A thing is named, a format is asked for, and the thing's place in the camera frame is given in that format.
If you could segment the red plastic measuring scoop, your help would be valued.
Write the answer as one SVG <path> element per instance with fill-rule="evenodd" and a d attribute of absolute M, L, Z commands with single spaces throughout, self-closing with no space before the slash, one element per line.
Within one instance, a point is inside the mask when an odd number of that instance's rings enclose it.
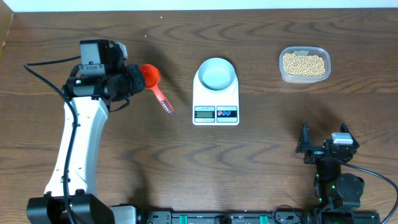
<path fill-rule="evenodd" d="M 172 105 L 158 87 L 161 80 L 159 70 L 151 64 L 144 64 L 140 67 L 140 71 L 144 76 L 146 89 L 152 90 L 163 109 L 169 114 L 169 116 L 173 116 L 175 111 Z"/>

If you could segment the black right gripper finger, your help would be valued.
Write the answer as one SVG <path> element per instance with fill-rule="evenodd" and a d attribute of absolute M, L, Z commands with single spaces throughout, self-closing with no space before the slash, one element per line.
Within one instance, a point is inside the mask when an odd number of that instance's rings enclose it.
<path fill-rule="evenodd" d="M 351 132 L 349 131 L 347 125 L 345 123 L 342 123 L 340 126 L 340 132 L 341 133 L 348 133 L 351 134 Z"/>
<path fill-rule="evenodd" d="M 300 134 L 300 138 L 298 140 L 297 147 L 295 149 L 296 153 L 306 153 L 310 147 L 310 139 L 308 135 L 308 126 L 307 123 L 304 122 L 301 126 L 302 131 Z"/>

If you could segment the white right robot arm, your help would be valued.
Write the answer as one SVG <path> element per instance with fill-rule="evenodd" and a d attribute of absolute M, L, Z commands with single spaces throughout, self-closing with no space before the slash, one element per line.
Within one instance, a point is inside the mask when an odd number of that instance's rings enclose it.
<path fill-rule="evenodd" d="M 359 148 L 345 124 L 340 131 L 322 146 L 310 144 L 309 128 L 302 124 L 302 132 L 295 152 L 304 154 L 303 162 L 316 165 L 314 179 L 315 196 L 319 206 L 307 211 L 304 223 L 354 224 L 354 209 L 360 207 L 364 180 L 357 175 L 342 173 L 341 166 L 352 160 Z"/>

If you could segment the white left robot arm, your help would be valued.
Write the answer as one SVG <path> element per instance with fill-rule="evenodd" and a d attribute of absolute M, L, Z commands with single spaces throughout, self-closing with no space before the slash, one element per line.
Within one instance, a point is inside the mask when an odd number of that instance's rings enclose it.
<path fill-rule="evenodd" d="M 100 139 L 111 112 L 110 104 L 145 87 L 135 64 L 125 65 L 126 46 L 112 40 L 82 40 L 81 62 L 75 65 L 61 89 L 65 122 L 52 176 L 42 197 L 30 198 L 31 223 L 134 222 L 132 206 L 111 208 L 97 198 L 96 168 Z"/>

